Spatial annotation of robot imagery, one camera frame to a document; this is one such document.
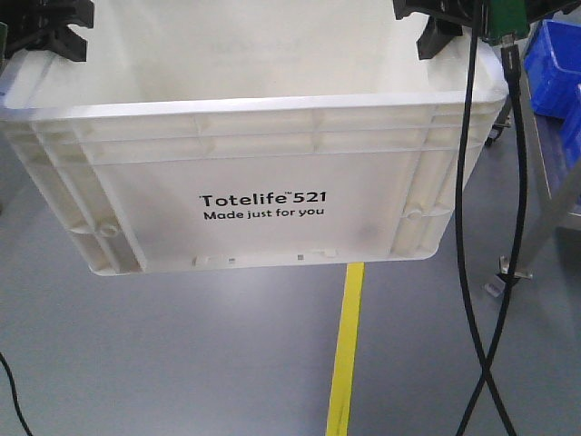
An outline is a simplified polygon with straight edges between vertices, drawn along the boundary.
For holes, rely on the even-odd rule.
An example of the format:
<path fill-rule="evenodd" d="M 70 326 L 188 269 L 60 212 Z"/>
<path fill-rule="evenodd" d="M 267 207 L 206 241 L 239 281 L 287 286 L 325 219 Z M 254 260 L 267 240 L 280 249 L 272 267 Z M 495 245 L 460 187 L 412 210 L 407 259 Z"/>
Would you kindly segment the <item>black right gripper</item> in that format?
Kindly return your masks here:
<path fill-rule="evenodd" d="M 394 0 L 392 2 L 397 20 L 418 13 L 428 21 L 416 42 L 419 59 L 432 59 L 453 39 L 463 35 L 463 29 L 471 31 L 470 56 L 477 58 L 476 38 L 484 34 L 487 23 L 489 1 L 432 1 Z"/>

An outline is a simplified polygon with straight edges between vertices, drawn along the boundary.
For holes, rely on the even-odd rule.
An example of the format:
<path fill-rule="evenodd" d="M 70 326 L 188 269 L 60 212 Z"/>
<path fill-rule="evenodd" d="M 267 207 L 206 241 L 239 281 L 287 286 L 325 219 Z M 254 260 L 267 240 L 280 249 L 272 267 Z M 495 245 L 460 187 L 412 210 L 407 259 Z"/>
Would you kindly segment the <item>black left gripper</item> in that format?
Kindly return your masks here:
<path fill-rule="evenodd" d="M 73 62 L 84 62 L 88 43 L 71 29 L 94 27 L 94 3 L 88 0 L 3 1 L 1 58 L 21 50 L 50 51 Z"/>

